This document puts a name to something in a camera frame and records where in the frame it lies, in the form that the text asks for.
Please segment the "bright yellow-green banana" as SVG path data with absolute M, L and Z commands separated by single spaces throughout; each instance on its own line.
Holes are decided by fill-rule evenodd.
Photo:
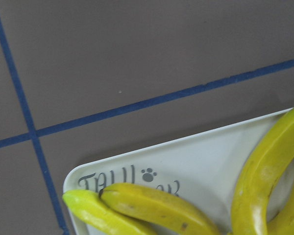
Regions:
M 91 190 L 69 190 L 64 192 L 62 199 L 75 217 L 107 235 L 157 234 L 148 223 L 110 209 L 99 194 Z

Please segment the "yellow banana with dark tip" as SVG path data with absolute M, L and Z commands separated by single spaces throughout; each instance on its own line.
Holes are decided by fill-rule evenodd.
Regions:
M 233 234 L 268 234 L 270 196 L 293 159 L 294 108 L 265 134 L 238 177 L 231 207 Z

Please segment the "white rectangular bear tray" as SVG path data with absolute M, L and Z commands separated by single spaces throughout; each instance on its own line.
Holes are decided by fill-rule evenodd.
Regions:
M 65 178 L 63 191 L 98 192 L 118 182 L 156 188 L 197 206 L 225 235 L 231 231 L 231 202 L 240 171 L 283 114 L 279 111 L 79 165 Z

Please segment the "deep yellow banana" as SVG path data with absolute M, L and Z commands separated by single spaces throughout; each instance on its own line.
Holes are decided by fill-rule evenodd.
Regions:
M 130 183 L 115 183 L 99 196 L 111 209 L 160 225 L 179 235 L 219 235 L 217 226 L 197 207 L 170 193 Z

